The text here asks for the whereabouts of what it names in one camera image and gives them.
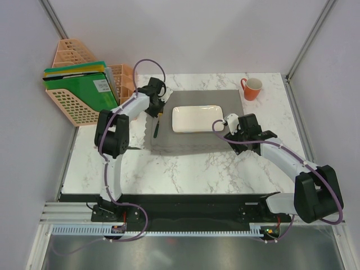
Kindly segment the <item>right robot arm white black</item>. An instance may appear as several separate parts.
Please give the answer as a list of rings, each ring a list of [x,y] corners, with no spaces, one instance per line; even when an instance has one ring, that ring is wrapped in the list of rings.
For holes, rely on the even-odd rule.
[[[223,140],[229,143],[236,154],[252,151],[269,160],[283,171],[295,184],[292,193],[270,193],[262,197],[257,208],[263,221],[271,221],[277,214],[297,215],[302,221],[323,221],[337,213],[334,224],[343,220],[344,203],[335,170],[305,160],[270,130],[262,130],[255,114],[227,115],[222,121],[229,128]]]

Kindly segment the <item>gold fork green handle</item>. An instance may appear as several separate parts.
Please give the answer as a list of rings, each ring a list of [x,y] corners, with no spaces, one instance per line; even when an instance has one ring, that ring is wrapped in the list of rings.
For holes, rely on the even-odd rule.
[[[160,127],[160,119],[161,119],[161,116],[163,115],[162,112],[160,112],[158,114],[158,117],[157,117],[157,122],[156,122],[156,125],[155,125],[155,130],[154,130],[154,133],[153,133],[153,138],[157,138],[158,136],[158,132],[159,132],[159,127]]]

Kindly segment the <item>white rectangular plate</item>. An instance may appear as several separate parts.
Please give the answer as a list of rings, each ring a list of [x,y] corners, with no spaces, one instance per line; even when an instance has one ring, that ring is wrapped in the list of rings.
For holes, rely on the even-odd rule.
[[[220,122],[214,129],[220,132],[224,130],[223,111],[218,105],[178,106],[172,111],[172,129],[176,133],[212,132],[212,124],[217,120]]]

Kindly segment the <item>grey placemat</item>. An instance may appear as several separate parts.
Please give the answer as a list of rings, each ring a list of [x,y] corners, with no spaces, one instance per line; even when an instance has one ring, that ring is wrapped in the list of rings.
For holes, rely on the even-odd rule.
[[[231,152],[230,145],[213,132],[175,133],[172,110],[177,106],[218,105],[223,115],[244,115],[238,90],[175,91],[165,104],[157,138],[153,138],[157,118],[146,116],[144,148],[163,155],[189,155],[211,152]]]

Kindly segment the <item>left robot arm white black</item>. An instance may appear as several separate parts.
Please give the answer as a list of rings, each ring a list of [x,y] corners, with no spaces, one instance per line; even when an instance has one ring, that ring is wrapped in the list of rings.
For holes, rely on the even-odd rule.
[[[118,203],[122,196],[120,183],[123,155],[129,149],[130,122],[139,113],[156,118],[171,92],[165,82],[151,77],[148,84],[136,89],[122,105],[99,113],[94,144],[104,158],[104,185],[97,204],[93,206],[92,222],[120,221],[128,203]]]

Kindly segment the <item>knife pink handle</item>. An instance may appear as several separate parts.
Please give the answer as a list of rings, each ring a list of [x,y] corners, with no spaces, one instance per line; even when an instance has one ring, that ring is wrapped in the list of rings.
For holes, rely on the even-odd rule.
[[[127,147],[128,150],[141,150],[141,148],[139,147],[133,147],[133,146],[129,146]]]

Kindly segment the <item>orange mug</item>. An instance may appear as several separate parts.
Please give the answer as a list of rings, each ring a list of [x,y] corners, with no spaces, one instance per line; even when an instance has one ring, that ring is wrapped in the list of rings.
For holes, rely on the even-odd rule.
[[[240,81],[244,98],[248,101],[253,101],[257,98],[262,89],[262,82],[257,78],[242,78]]]

